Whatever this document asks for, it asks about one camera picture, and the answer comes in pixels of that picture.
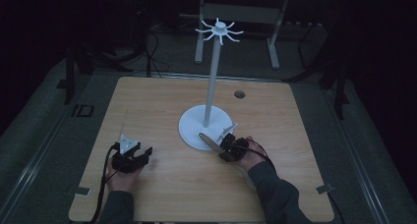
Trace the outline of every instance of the round white base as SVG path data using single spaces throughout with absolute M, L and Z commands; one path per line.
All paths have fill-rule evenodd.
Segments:
M 212 106 L 208 127 L 205 128 L 205 114 L 205 105 L 198 105 L 190 108 L 181 116 L 178 128 L 181 138 L 187 145 L 200 150 L 212 150 L 212 148 L 200 138 L 199 133 L 205 134 L 214 142 L 220 144 L 221 140 L 217 141 L 218 137 L 223 133 L 224 129 L 232 126 L 233 123 L 226 112 Z

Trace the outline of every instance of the wooden table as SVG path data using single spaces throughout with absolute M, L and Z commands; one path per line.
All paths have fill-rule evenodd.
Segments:
M 92 218 L 105 154 L 123 134 L 140 141 L 141 152 L 153 146 L 135 193 L 135 220 L 264 221 L 256 192 L 237 168 L 212 151 L 186 145 L 179 135 L 179 119 L 206 103 L 208 85 L 207 80 L 121 78 L 80 182 L 90 194 L 74 198 L 70 218 Z M 236 98 L 236 90 L 246 97 Z M 252 136 L 264 147 L 278 176 L 298 188 L 308 218 L 333 219 L 328 196 L 316 192 L 323 180 L 288 84 L 217 81 L 213 105 L 239 124 L 237 138 Z

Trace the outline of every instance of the human hand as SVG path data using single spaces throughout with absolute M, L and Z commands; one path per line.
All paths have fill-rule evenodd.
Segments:
M 252 137 L 246 137 L 245 140 L 249 143 L 250 149 L 257 151 L 260 154 L 265 154 L 264 150 L 254 142 Z M 257 153 L 247 151 L 245 156 L 243 156 L 243 158 L 240 159 L 237 163 L 248 172 L 253 166 L 263 161 L 265 161 L 265 159 L 259 156 Z
M 107 163 L 107 187 L 110 192 L 127 192 L 132 193 L 135 190 L 136 181 L 138 180 L 138 175 L 142 172 L 142 168 L 136 170 L 133 173 L 122 173 L 116 171 L 111 165 L 113 158 L 110 158 Z

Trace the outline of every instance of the dark background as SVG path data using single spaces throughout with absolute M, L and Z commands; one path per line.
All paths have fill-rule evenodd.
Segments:
M 0 0 L 0 133 L 48 71 L 66 56 L 70 44 L 81 40 L 109 53 L 113 47 L 136 46 L 144 41 L 152 19 L 164 20 L 175 29 L 178 13 L 198 14 L 198 2 Z M 417 168 L 416 0 L 290 0 L 284 19 L 322 23 L 330 31 L 319 60 L 349 56 L 348 78 L 417 200 L 413 171 Z M 132 24 L 137 31 L 128 28 Z

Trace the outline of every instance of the white stand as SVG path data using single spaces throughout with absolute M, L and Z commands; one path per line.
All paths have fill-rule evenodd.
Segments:
M 210 76 L 209 76 L 209 84 L 208 84 L 208 97 L 207 97 L 207 104 L 206 105 L 198 105 L 190 108 L 187 110 L 182 116 L 179 121 L 179 132 L 181 138 L 184 142 L 196 149 L 200 150 L 212 150 L 204 141 L 201 140 L 199 133 L 203 133 L 212 140 L 217 141 L 217 138 L 222 135 L 222 133 L 233 125 L 232 120 L 230 119 L 229 115 L 226 112 L 221 110 L 218 107 L 212 106 L 212 98 L 214 95 L 214 88 L 215 88 L 215 79 L 217 75 L 217 67 L 218 67 L 218 59 L 220 56 L 220 49 L 221 45 L 223 45 L 223 36 L 227 36 L 229 39 L 233 41 L 235 40 L 230 35 L 230 33 L 240 34 L 243 31 L 233 32 L 229 31 L 228 28 L 234 25 L 231 24 L 229 27 L 226 26 L 225 23 L 220 22 L 218 19 L 215 23 L 215 27 L 207 25 L 205 22 L 202 23 L 211 29 L 208 30 L 198 30 L 198 32 L 209 32 L 211 31 L 212 34 L 208 38 L 204 40 L 211 39 L 213 36 L 214 38 L 214 46 L 212 51 L 212 58 L 211 58 L 211 69 L 210 69 Z

